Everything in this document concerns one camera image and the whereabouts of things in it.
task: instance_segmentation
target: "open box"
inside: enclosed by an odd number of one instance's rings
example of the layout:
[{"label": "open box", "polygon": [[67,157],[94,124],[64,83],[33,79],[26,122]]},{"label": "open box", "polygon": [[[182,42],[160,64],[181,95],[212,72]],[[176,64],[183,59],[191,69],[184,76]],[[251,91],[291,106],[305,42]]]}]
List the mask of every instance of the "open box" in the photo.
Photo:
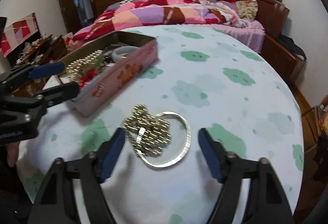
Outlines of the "open box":
[{"label": "open box", "polygon": [[[85,117],[90,116],[119,92],[136,74],[147,69],[158,60],[157,41],[154,37],[132,32],[113,32],[85,44],[58,61],[64,63],[66,68],[78,59],[118,43],[136,46],[140,49],[131,52],[126,58],[101,72],[80,90],[76,98],[68,101],[71,107],[76,108]],[[60,83],[65,83],[60,76],[57,76],[57,80]]]}]

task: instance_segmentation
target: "bolt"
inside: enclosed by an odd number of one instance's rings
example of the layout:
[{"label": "bolt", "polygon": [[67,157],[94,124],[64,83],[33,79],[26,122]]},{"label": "bolt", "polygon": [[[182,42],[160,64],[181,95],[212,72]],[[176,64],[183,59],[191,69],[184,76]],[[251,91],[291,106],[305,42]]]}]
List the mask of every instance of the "bolt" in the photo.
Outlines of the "bolt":
[{"label": "bolt", "polygon": [[96,152],[89,152],[88,157],[90,159],[96,158]]},{"label": "bolt", "polygon": [[228,153],[227,153],[227,157],[228,157],[228,158],[236,158],[237,155],[236,155],[234,152],[228,152]]},{"label": "bolt", "polygon": [[26,115],[24,116],[24,119],[25,119],[26,122],[30,122],[31,119],[32,119],[32,116],[31,116],[30,114],[26,114]]},{"label": "bolt", "polygon": [[260,162],[261,162],[262,164],[269,164],[269,160],[268,160],[267,158],[265,158],[265,157],[261,157],[261,158],[260,158]]},{"label": "bolt", "polygon": [[59,164],[63,163],[64,160],[61,157],[58,157],[58,158],[55,159],[55,162],[56,162],[57,165],[59,165]]}]

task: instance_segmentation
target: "human hand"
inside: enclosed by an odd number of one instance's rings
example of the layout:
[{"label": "human hand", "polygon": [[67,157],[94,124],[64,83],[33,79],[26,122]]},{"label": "human hand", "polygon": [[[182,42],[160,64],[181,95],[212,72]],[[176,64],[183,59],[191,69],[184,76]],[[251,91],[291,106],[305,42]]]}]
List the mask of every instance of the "human hand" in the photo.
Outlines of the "human hand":
[{"label": "human hand", "polygon": [[7,163],[12,168],[15,166],[19,155],[19,144],[20,142],[15,142],[6,145],[7,149]]}]

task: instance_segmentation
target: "floral tablecloth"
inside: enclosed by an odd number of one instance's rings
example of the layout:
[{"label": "floral tablecloth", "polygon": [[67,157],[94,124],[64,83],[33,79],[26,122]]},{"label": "floral tablecloth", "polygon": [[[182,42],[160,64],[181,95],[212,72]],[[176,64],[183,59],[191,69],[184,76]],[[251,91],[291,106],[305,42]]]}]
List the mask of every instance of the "floral tablecloth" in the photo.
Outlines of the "floral tablecloth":
[{"label": "floral tablecloth", "polygon": [[[174,111],[186,118],[191,148],[177,166],[154,171],[126,142],[112,177],[102,185],[118,224],[206,223],[221,185],[211,177],[197,142],[202,127],[242,158],[270,159],[294,211],[303,171],[300,109],[273,68],[215,29],[168,25],[126,30],[156,37],[160,61],[89,118],[66,104],[49,109],[40,135],[21,144],[17,167],[30,198],[35,198],[56,157],[73,160],[96,150],[131,116],[135,104],[145,104],[152,115]],[[172,142],[154,163],[169,160],[183,148],[185,131],[171,122]],[[247,183],[243,181],[234,223],[243,216]],[[75,189],[80,205],[78,183]],[[83,212],[81,219],[88,223]]]}]

